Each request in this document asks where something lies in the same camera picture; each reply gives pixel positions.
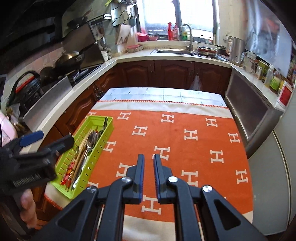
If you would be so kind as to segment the left hand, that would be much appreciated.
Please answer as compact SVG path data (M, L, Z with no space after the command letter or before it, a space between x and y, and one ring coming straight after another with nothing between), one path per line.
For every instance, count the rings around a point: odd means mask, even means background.
M32 191L27 189L21 196L20 217L26 223L27 228L35 228L37 225L36 203Z

